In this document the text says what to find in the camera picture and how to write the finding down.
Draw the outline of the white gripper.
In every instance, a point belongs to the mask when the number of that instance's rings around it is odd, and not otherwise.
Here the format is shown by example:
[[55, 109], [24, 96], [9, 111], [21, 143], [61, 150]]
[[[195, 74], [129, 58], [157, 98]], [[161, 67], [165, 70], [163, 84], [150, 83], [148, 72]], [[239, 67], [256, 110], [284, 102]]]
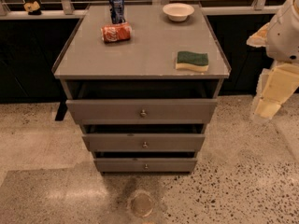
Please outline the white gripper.
[[266, 46], [267, 56], [280, 61], [261, 72], [252, 103], [255, 119], [271, 119], [299, 88], [299, 0], [286, 0], [246, 44]]

